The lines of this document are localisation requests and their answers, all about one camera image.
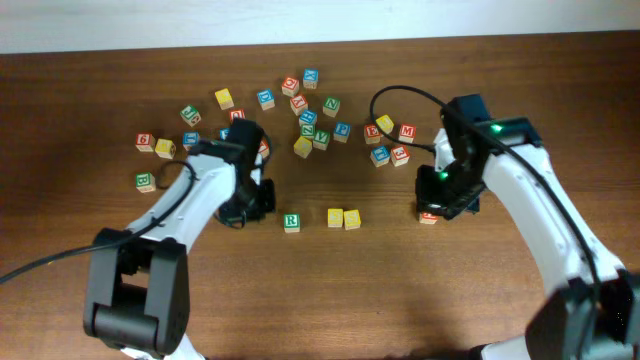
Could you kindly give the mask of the green R block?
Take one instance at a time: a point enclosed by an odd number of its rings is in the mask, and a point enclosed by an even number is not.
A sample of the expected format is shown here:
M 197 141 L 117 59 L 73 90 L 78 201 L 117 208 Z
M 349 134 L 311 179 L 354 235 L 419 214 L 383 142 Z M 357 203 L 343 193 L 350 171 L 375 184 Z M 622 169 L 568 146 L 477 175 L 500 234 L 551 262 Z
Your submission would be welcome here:
M 301 230 L 299 214 L 285 214 L 283 216 L 283 227 L 286 233 L 297 233 Z

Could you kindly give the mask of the yellow S block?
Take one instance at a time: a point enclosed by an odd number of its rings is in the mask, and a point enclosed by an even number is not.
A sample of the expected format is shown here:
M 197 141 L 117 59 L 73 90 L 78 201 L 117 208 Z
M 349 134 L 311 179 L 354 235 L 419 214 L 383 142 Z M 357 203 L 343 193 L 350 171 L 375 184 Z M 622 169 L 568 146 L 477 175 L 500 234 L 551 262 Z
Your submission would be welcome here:
M 330 228 L 341 228 L 344 222 L 344 210 L 329 208 L 327 212 L 327 224 Z
M 357 209 L 344 211 L 343 219 L 346 230 L 358 229 L 361 226 L 360 212 Z

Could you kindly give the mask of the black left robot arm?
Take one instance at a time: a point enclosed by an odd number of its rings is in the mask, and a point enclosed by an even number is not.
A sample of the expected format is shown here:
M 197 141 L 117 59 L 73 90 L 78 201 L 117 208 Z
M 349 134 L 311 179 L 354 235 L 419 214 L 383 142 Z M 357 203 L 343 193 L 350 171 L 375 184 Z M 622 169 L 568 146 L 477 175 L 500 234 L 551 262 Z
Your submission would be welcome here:
M 188 253 L 208 224 L 244 227 L 275 209 L 262 177 L 264 130 L 232 123 L 222 141 L 201 140 L 155 205 L 124 230 L 105 228 L 93 244 L 83 329 L 133 359 L 199 359 L 186 334 Z

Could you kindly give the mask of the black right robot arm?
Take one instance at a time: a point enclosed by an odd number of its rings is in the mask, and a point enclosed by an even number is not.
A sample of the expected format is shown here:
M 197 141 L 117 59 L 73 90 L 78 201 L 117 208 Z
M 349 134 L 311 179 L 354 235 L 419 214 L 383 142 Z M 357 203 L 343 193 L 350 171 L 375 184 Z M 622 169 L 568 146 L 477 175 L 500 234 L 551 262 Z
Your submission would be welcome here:
M 440 111 L 435 162 L 418 169 L 418 214 L 452 220 L 495 194 L 543 279 L 545 303 L 523 335 L 472 348 L 471 359 L 636 359 L 639 276 L 591 231 L 525 117 L 493 119 L 481 96 Z

